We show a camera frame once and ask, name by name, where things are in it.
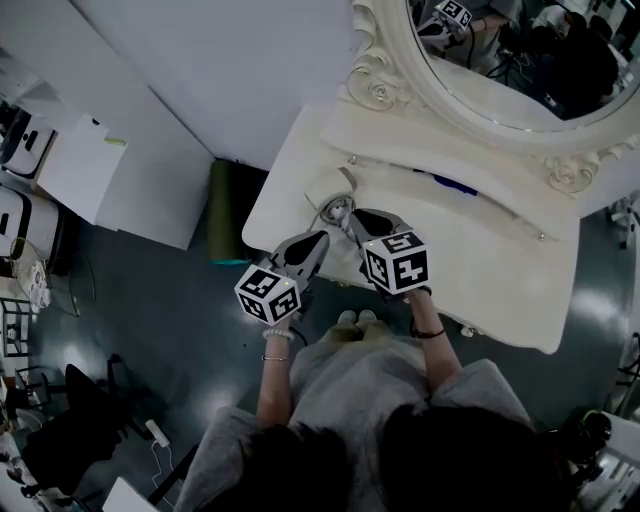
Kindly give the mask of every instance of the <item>wrist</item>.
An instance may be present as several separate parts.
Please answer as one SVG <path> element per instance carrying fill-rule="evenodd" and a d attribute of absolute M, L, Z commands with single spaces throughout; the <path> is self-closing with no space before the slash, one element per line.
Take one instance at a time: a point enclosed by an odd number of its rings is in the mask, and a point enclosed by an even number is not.
<path fill-rule="evenodd" d="M 269 336 L 264 355 L 265 357 L 289 357 L 289 340 L 282 336 Z"/>

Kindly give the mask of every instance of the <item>dark gray floor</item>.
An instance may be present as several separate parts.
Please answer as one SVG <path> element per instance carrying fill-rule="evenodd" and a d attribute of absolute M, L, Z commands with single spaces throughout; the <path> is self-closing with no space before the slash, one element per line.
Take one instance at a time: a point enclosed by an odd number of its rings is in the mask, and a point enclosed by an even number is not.
<path fill-rule="evenodd" d="M 447 323 L 462 361 L 494 360 L 530 414 L 548 427 L 558 426 L 576 406 L 603 405 L 630 314 L 634 251 L 619 250 L 618 235 L 603 213 L 585 219 L 581 229 L 574 296 L 556 354 L 466 339 Z M 85 225 L 80 247 L 95 272 L 97 300 L 79 298 L 78 319 L 49 308 L 37 322 L 36 359 L 57 369 L 58 380 L 67 363 L 92 378 L 104 377 L 106 359 L 119 354 L 127 371 L 117 379 L 124 387 L 151 390 L 152 398 L 139 403 L 138 417 L 161 425 L 172 440 L 174 462 L 199 441 L 217 408 L 255 407 L 263 327 L 242 315 L 233 295 L 244 266 L 208 264 L 202 229 L 184 252 Z M 73 276 L 77 293 L 87 295 L 86 271 L 76 268 Z M 387 306 L 373 292 L 320 279 L 314 291 L 313 307 L 299 326 L 311 342 L 344 309 L 373 309 L 392 330 L 407 333 L 409 312 L 402 303 Z M 166 464 L 167 453 L 159 453 Z M 120 475 L 146 495 L 154 473 L 150 443 L 130 434 L 112 460 L 89 470 L 77 494 L 108 491 Z M 93 508 L 99 510 L 101 502 Z"/>

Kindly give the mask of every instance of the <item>gray t-shirt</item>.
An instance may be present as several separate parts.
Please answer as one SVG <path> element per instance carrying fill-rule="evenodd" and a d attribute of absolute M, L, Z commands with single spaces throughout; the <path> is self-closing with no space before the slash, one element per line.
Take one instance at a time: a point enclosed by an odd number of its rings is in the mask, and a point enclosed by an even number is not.
<path fill-rule="evenodd" d="M 344 439 L 355 459 L 349 510 L 383 511 L 377 476 L 377 433 L 405 403 L 428 396 L 422 351 L 414 342 L 380 339 L 341 345 L 318 343 L 302 350 L 291 369 L 295 411 L 291 424 L 329 427 Z M 528 422 L 529 418 L 495 364 L 465 367 L 434 393 L 434 406 L 476 406 Z M 177 512 L 191 512 L 238 482 L 239 440 L 259 431 L 256 417 L 237 408 L 217 411 L 202 439 L 178 500 Z"/>

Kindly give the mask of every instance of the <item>white vanity table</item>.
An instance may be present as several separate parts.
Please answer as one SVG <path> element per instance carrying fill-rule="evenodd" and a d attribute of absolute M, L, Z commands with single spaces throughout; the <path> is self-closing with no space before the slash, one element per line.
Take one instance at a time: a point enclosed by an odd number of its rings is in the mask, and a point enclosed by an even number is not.
<path fill-rule="evenodd" d="M 427 244 L 440 311 L 504 343 L 555 352 L 576 267 L 574 194 L 588 188 L 603 159 L 635 148 L 640 95 L 625 91 L 621 108 L 563 121 L 531 98 L 520 95 L 518 103 L 520 93 L 428 56 L 405 0 L 352 4 L 365 42 L 347 84 L 334 104 L 300 113 L 244 241 L 272 251 L 307 230 L 315 211 L 305 191 L 347 167 L 358 207 L 401 216 Z M 320 275 L 371 287 L 358 272 L 356 245 L 325 229 L 332 245 Z"/>

